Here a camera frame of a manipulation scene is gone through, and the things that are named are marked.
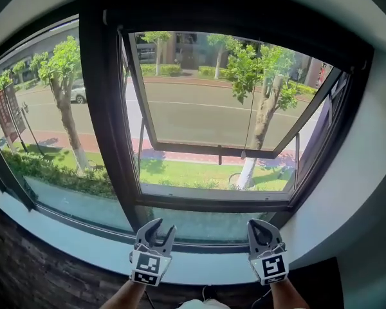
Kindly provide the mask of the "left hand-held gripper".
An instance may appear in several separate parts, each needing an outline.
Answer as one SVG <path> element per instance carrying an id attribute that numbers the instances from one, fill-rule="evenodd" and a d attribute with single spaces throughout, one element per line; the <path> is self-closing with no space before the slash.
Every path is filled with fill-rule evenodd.
<path id="1" fill-rule="evenodd" d="M 157 232 L 162 222 L 162 218 L 156 218 L 147 222 L 136 233 L 136 244 L 129 254 L 129 261 L 131 262 L 130 279 L 135 283 L 158 286 L 172 261 L 172 256 L 164 255 L 171 253 L 176 236 L 175 225 L 169 229 L 156 250 L 149 248 L 155 246 Z"/>

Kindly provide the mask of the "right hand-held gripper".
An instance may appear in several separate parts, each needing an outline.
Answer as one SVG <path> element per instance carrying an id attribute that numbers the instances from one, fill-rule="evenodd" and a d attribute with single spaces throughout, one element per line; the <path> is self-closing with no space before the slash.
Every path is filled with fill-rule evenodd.
<path id="1" fill-rule="evenodd" d="M 270 285 L 288 278 L 289 258 L 277 227 L 267 221 L 247 222 L 250 248 L 249 262 L 261 285 Z M 269 250 L 260 254 L 261 247 Z"/>

